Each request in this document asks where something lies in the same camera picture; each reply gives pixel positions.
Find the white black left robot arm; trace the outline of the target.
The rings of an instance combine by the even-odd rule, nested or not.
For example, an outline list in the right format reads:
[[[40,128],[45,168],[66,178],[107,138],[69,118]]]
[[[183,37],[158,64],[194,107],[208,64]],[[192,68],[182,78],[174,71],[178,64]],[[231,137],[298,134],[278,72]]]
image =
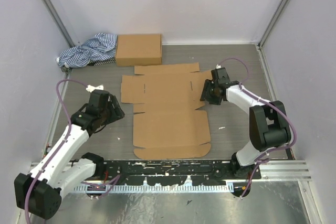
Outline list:
[[[106,173],[103,157],[85,153],[72,168],[64,171],[76,151],[101,127],[124,118],[116,96],[94,89],[88,103],[70,118],[70,125],[44,159],[28,174],[14,180],[17,207],[25,214],[45,220],[58,211],[62,200],[87,178],[100,180]]]

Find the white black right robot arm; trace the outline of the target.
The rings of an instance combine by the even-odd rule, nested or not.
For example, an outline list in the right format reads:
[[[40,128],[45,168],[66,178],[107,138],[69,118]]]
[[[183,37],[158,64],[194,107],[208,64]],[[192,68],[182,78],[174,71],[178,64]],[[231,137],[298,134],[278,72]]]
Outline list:
[[[212,105],[230,102],[249,116],[249,142],[230,160],[232,175],[243,179],[249,174],[251,165],[271,150],[291,141],[291,130],[285,106],[280,101],[268,101],[248,91],[240,82],[231,81],[224,67],[211,71],[212,78],[206,79],[201,101]]]

